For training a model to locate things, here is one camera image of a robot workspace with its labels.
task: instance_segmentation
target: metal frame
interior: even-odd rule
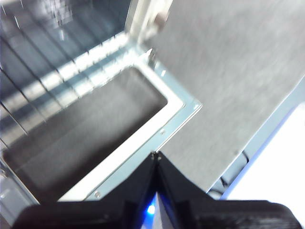
[[[260,148],[268,142],[272,133],[279,127],[287,114],[304,101],[305,76],[257,130],[245,145],[242,152],[228,166],[221,177],[215,181],[209,190],[209,194],[213,195],[215,198],[225,199],[230,192],[230,189],[232,189],[232,186],[238,182],[239,176],[244,172],[244,168],[247,166],[248,162],[251,162],[251,158],[253,158]]]
[[[156,63],[154,70],[148,67],[148,55],[151,50],[147,53],[142,52],[138,53],[139,59],[125,67],[132,66],[140,70],[165,96],[168,101],[167,105],[72,187],[59,201],[86,199],[96,187],[108,180],[118,167],[125,165],[127,161],[134,161],[134,158],[136,158],[135,161],[139,158],[144,159],[150,152],[158,151],[176,131],[201,109],[202,104],[191,97],[159,62]],[[124,174],[131,173],[135,166],[124,168]],[[113,179],[110,179],[110,182],[114,186],[120,183]]]
[[[141,3],[144,2],[149,3],[151,5],[151,0],[141,0]],[[134,14],[130,13],[132,10],[132,6],[137,6],[139,3],[138,0],[132,0],[131,6],[129,9],[128,19],[134,17]],[[148,15],[151,16],[152,9],[138,9],[135,7],[134,12],[136,10],[142,10],[141,14],[144,17]],[[47,36],[49,36],[48,32],[45,31],[42,25],[39,22],[35,21],[35,23],[45,32]],[[118,38],[122,38],[123,41],[119,45],[118,49],[112,50],[112,41],[115,41]],[[168,104],[160,110],[153,118],[151,118],[144,126],[142,126],[136,133],[134,133],[129,139],[127,139],[117,150],[110,154],[104,161],[101,162],[94,170],[92,170],[89,174],[87,174],[77,185],[75,185],[70,191],[68,191],[59,201],[63,200],[90,200],[90,199],[99,199],[103,197],[105,194],[110,192],[114,187],[116,187],[121,181],[123,181],[136,167],[147,157],[147,155],[151,151],[158,151],[192,116],[194,116],[202,107],[202,104],[195,100],[172,76],[167,72],[166,68],[161,65],[159,61],[155,61],[153,67],[149,67],[149,54],[151,50],[147,51],[144,46],[140,46],[138,42],[133,40],[129,40],[127,43],[125,42],[124,37],[126,34],[123,32],[121,34],[117,34],[109,40],[103,42],[102,44],[90,49],[84,50],[84,55],[81,55],[74,60],[70,58],[70,63],[65,64],[60,68],[53,68],[54,71],[50,74],[44,76],[40,79],[36,76],[30,68],[27,68],[27,65],[24,63],[23,59],[19,59],[21,64],[25,64],[27,70],[31,73],[31,75],[37,80],[36,84],[39,84],[44,93],[48,93],[51,98],[53,98],[53,102],[57,103],[60,110],[67,107],[69,104],[62,104],[62,101],[58,100],[51,93],[51,88],[54,85],[48,85],[47,82],[54,75],[56,75],[62,83],[66,82],[66,78],[62,77],[62,72],[69,69],[72,71],[74,65],[77,65],[78,60],[82,60],[83,57],[96,57],[96,53],[101,53],[101,50],[105,50],[105,56],[99,56],[99,60],[101,58],[110,58],[111,61],[109,64],[103,66],[102,71],[98,74],[98,77],[102,78],[102,82],[94,82],[94,78],[89,78],[87,75],[85,79],[88,83],[92,84],[92,88],[97,86],[103,86],[108,81],[112,80],[112,78],[117,75],[124,68],[134,66],[138,70],[140,70],[143,75],[165,96],[168,100]],[[45,61],[49,62],[48,59],[41,54],[41,57],[45,59]],[[10,76],[6,75],[4,70],[2,69],[2,73],[10,80]],[[35,85],[30,85],[28,88],[19,88],[14,85],[17,89],[17,93],[14,95],[13,99],[15,100],[25,100],[26,103],[30,104],[36,114],[41,116],[41,121],[47,121],[48,116],[46,117],[44,113],[39,110],[32,103],[35,99],[35,96],[32,94],[32,89],[35,89]],[[76,97],[83,96],[84,94],[78,95],[76,91],[72,90],[72,93],[76,94]],[[24,125],[20,120],[14,117],[12,111],[14,109],[18,109],[19,106],[24,104],[11,104],[13,106],[13,110],[11,107],[7,107],[7,104],[1,103],[1,115],[9,115],[13,120],[15,120],[17,127],[21,128],[24,133],[27,133],[28,128],[24,128]],[[135,139],[141,137],[141,142],[135,146]],[[1,140],[1,147],[9,147],[9,144],[6,144],[3,138]],[[128,152],[124,158],[121,157],[120,154],[124,152]],[[16,174],[9,168],[9,166],[0,158],[1,169],[5,170],[5,173],[8,177],[1,177],[2,191],[5,193],[7,190],[14,191],[14,199],[15,203],[11,202],[11,197],[3,195],[4,192],[1,192],[1,205],[5,208],[1,208],[1,214],[4,218],[12,224],[14,219],[18,216],[19,212],[28,205],[37,204],[37,199],[30,193],[27,187],[20,181],[20,179],[16,176]],[[104,164],[107,163],[110,165],[109,168],[104,170]],[[101,174],[97,177],[96,173],[103,172],[103,176]]]

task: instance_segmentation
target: blue light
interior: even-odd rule
[[[147,213],[153,215],[155,211],[154,205],[150,205],[147,209]]]

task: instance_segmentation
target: metal bar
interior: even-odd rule
[[[10,78],[10,76],[0,67],[0,70],[6,76],[6,78],[13,84],[13,86],[22,94],[22,96],[26,99],[26,101],[31,105],[31,107],[37,111],[42,117],[44,122],[46,122],[46,117],[41,113],[41,111],[27,98],[27,96],[23,93],[22,89],[15,84],[15,82]]]
[[[68,87],[70,87],[74,93],[79,98],[80,95],[76,92],[76,90],[72,87],[71,84],[69,84],[67,81],[64,80],[58,69],[50,62],[50,60],[45,56],[45,54],[34,44],[34,42],[31,40],[31,38],[21,29],[18,28],[20,33],[23,35],[23,37],[30,43],[30,45],[34,48],[34,50],[43,58],[43,60],[53,69],[57,72],[58,76],[61,78],[62,82],[66,84]]]
[[[11,45],[0,35],[0,39],[7,45],[7,47],[10,49],[10,51],[16,56],[16,58],[21,62],[21,64],[31,73],[31,75],[41,84],[43,89],[46,91],[46,93],[51,96],[56,103],[61,107],[64,108],[59,100],[53,95],[48,89],[45,87],[45,85],[42,83],[41,79],[32,71],[32,69],[25,63],[25,61],[19,56],[19,54],[11,47]]]
[[[72,58],[72,57],[70,57],[70,55],[61,47],[61,45],[50,35],[50,33],[47,31],[47,29],[39,22],[39,21],[37,21],[35,18],[34,18],[34,16],[33,16],[33,14],[31,13],[31,11],[30,10],[28,10],[28,9],[26,9],[27,10],[27,12],[29,13],[29,15],[30,15],[30,17],[31,17],[31,19],[35,22],[35,24],[39,27],[39,28],[41,28],[42,29],[42,31],[46,34],[46,36],[51,40],[51,42],[56,46],[56,48],[67,58],[67,59],[69,59],[70,61],[72,61],[73,63],[74,63],[74,65],[77,67],[77,65],[76,65],[76,63],[75,63],[75,60]],[[83,74],[84,76],[85,76],[85,78],[87,78],[87,80],[88,80],[88,82],[91,84],[91,86],[92,87],[95,87],[95,85],[93,84],[93,82],[91,81],[91,79],[89,78],[89,76],[87,75],[87,74],[85,74],[85,73],[81,73],[81,74]]]
[[[2,138],[0,138],[0,141],[9,149],[9,146],[2,140]]]
[[[17,119],[13,116],[13,114],[7,109],[7,107],[0,101],[0,105],[4,108],[4,110],[9,114],[9,116],[15,121],[15,123],[24,131],[26,135],[28,132],[22,127],[22,125],[17,121]]]
[[[4,9],[4,6],[3,6],[3,5],[1,5],[1,8],[2,8],[4,14],[6,15],[6,12],[5,12],[5,9]]]

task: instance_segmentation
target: metal rack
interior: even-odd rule
[[[66,51],[65,47],[63,47],[61,41],[54,38],[53,34],[51,34],[49,25],[53,25],[53,23],[51,22],[52,18],[39,18],[38,16],[35,16],[35,14],[32,12],[34,3],[33,1],[30,3],[20,1],[20,9],[18,9],[22,11],[23,17],[29,18],[33,22],[30,26],[22,26],[18,19],[18,16],[14,14],[14,10],[11,10],[9,7],[6,8],[3,5],[1,6],[1,9],[3,11],[1,17],[4,19],[1,23],[7,23],[8,26],[13,28],[14,31],[17,31],[16,34],[8,34],[2,32],[2,35],[0,36],[1,44],[6,48],[7,51],[9,51],[10,55],[12,55],[13,58],[18,61],[17,65],[25,69],[27,75],[32,78],[30,84],[22,86],[20,85],[20,83],[15,81],[16,76],[11,75],[10,72],[5,69],[5,66],[2,65],[0,67],[2,81],[6,80],[10,82],[11,91],[15,91],[14,93],[10,92],[9,96],[1,96],[1,150],[10,147],[10,145],[19,137],[27,135],[28,131],[30,131],[36,125],[40,124],[41,122],[47,121],[47,119],[50,117],[50,114],[47,114],[47,112],[43,110],[45,104],[49,103],[52,104],[53,107],[56,107],[54,108],[54,111],[51,115],[60,112],[62,109],[66,108],[69,104],[71,104],[70,101],[64,102],[60,98],[59,94],[61,94],[63,88],[66,91],[69,91],[70,97],[72,97],[71,102],[76,101],[78,98],[84,95],[83,92],[79,92],[77,90],[76,84],[79,81],[86,80],[86,87],[89,88],[88,90],[86,90],[86,92],[92,91],[96,85],[86,73],[86,67],[90,67],[94,64],[99,64],[102,69],[103,65],[99,62],[102,59],[107,59],[107,61],[111,61],[113,58],[111,55],[121,49],[125,44],[124,42],[126,42],[124,34],[121,34],[121,36],[115,36],[118,31],[121,31],[123,29],[122,24],[118,24],[118,26],[116,28],[113,28],[113,31],[109,33],[106,31],[105,27],[101,25],[102,23],[100,23],[100,21],[97,21],[95,17],[92,17],[95,20],[95,23],[99,26],[100,30],[103,32],[102,37],[98,36],[98,34],[96,34],[88,26],[88,24],[83,21],[80,13],[84,10],[84,7],[90,8],[90,10],[95,11],[96,14],[99,14],[99,12],[96,8],[91,8],[90,4],[84,4],[83,2],[75,1],[70,6],[71,9],[74,9],[72,19],[73,23],[77,25],[78,28],[80,28],[80,33],[87,33],[90,35],[90,37],[93,38],[93,45],[92,43],[89,45],[82,44],[79,38],[69,29],[66,24],[61,24],[60,27],[53,28],[51,30],[51,32],[59,31],[59,33],[66,34],[69,41],[77,47],[77,52],[83,52],[83,54],[79,56],[72,56],[71,53]],[[110,4],[105,4],[104,1],[102,1],[102,4],[104,10],[110,12],[110,15],[114,17],[115,21],[122,20],[120,18],[121,15],[117,15],[116,13],[114,13]],[[43,34],[43,36],[49,41],[46,41],[45,43],[52,46],[56,51],[59,51],[59,53],[64,57],[66,62],[68,62],[65,65],[67,66],[69,64],[71,66],[70,70],[73,69],[73,72],[69,73],[69,77],[63,75],[63,70],[61,66],[57,66],[54,61],[50,59],[47,52],[44,52],[44,50],[42,50],[35,43],[35,41],[29,35],[30,29],[38,30],[39,33]],[[14,36],[21,36],[26,41],[26,43],[29,44],[30,48],[33,49],[36,53],[36,56],[34,56],[33,58],[40,59],[43,64],[51,70],[51,72],[44,76],[38,75],[35,70],[31,66],[29,66],[28,61],[20,54],[19,50],[16,50],[15,47],[9,42],[11,39],[13,39]],[[121,43],[119,47],[111,49],[109,43],[111,43],[113,39],[116,39],[116,37],[117,40],[121,39],[125,41]],[[96,54],[94,54],[94,48],[97,47],[100,48],[100,50],[105,50],[105,53],[101,53],[101,58],[96,58]],[[84,54],[85,56],[87,56],[86,61],[90,60],[90,63],[87,63],[87,66],[85,67],[82,66],[81,61],[78,61],[78,58],[80,58]],[[57,82],[57,85],[52,85],[54,83],[50,83],[51,78],[56,79],[55,82]],[[43,101],[43,103],[41,103],[39,99],[43,96],[47,96],[48,99],[44,99],[46,101]],[[33,122],[33,124],[24,124],[27,116],[23,115],[22,113],[25,113],[30,116],[32,115],[33,120],[31,122]]]

